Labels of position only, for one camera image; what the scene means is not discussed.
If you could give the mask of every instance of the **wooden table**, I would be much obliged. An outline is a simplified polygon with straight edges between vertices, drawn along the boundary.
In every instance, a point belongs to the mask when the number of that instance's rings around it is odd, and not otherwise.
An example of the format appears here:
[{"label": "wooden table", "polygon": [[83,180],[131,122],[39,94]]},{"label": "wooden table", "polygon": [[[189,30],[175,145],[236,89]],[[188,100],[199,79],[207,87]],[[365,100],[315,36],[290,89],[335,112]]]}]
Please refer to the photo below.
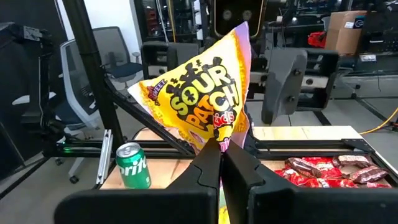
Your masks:
[{"label": "wooden table", "polygon": [[[176,129],[169,129],[179,138]],[[253,127],[255,137],[260,140],[340,140],[362,139],[351,126],[297,126],[297,127]],[[138,132],[135,140],[162,140],[151,130],[144,128]],[[164,189],[189,166],[190,159],[148,159],[148,168],[152,179],[152,189]],[[280,161],[262,161],[272,170],[284,166]],[[124,189],[119,169],[113,169],[101,189]]]}]

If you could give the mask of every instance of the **black pole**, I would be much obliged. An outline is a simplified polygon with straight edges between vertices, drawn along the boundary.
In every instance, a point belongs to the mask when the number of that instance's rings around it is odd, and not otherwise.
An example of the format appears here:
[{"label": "black pole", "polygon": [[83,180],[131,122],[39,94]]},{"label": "black pole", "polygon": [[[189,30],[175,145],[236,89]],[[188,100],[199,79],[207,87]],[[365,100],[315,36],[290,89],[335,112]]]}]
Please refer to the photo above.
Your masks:
[{"label": "black pole", "polygon": [[113,102],[105,92],[104,70],[101,57],[91,28],[84,0],[63,0],[70,26],[85,66],[88,81],[105,129],[113,133],[113,149],[123,144],[123,135]]}]

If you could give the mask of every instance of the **green soda can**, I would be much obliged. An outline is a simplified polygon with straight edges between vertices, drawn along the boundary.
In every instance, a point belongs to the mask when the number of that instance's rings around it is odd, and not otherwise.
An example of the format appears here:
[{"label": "green soda can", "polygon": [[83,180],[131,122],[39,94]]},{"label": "green soda can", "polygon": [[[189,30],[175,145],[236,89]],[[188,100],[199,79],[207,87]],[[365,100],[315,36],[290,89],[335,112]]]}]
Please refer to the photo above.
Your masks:
[{"label": "green soda can", "polygon": [[129,189],[148,189],[150,175],[144,150],[137,143],[123,144],[116,150],[116,163],[124,186]]}]

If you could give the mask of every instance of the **wall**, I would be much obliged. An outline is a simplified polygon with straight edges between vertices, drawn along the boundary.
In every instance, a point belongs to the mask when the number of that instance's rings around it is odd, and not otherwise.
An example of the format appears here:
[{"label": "wall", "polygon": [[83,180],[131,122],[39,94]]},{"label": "wall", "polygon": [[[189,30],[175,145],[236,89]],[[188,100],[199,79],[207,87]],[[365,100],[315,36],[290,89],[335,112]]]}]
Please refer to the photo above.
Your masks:
[{"label": "wall", "polygon": [[[62,0],[57,1],[68,40],[74,39]],[[141,37],[133,21],[134,4],[131,7],[130,0],[85,0],[85,4],[92,28],[118,26],[130,53],[139,52]]]}]

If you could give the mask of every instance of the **floor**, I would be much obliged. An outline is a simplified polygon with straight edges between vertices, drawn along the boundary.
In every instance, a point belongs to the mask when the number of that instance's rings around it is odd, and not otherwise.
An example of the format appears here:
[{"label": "floor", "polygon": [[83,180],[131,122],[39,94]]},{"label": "floor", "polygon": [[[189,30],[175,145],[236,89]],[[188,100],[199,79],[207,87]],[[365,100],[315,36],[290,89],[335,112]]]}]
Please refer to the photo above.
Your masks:
[{"label": "floor", "polygon": [[[358,81],[357,78],[350,78],[350,82],[358,82],[362,85],[357,91],[359,96],[398,96],[394,88],[398,84],[395,78],[367,78]],[[350,92],[344,88],[334,90],[332,97],[349,97]],[[398,106],[398,98],[394,99],[367,99],[378,112],[388,117]],[[254,118],[255,126],[262,126],[260,117],[261,103],[250,102],[248,109]],[[361,106],[355,100],[331,100],[324,115],[333,125],[351,125],[358,132],[374,128],[382,121]],[[128,138],[140,130],[143,125],[129,116],[122,109],[117,109],[118,119],[122,131]],[[277,118],[273,126],[302,126],[322,125],[312,112],[296,112],[288,116]],[[101,138],[103,128],[97,131],[87,131],[94,138]],[[364,136],[367,141],[377,149],[395,168],[398,168],[398,133],[380,131]],[[83,168],[79,171],[80,181],[71,184],[68,179],[68,170],[73,164],[73,159],[65,159],[65,162],[57,166],[54,158],[47,161],[37,169],[30,177],[15,188],[11,193],[0,200],[0,217],[2,224],[30,223],[48,224],[53,223],[53,210],[67,195],[79,190],[90,189],[95,184],[95,175],[98,168],[98,159],[86,159]],[[16,174],[10,179],[0,182],[0,190],[7,184],[17,179],[23,173]]]}]

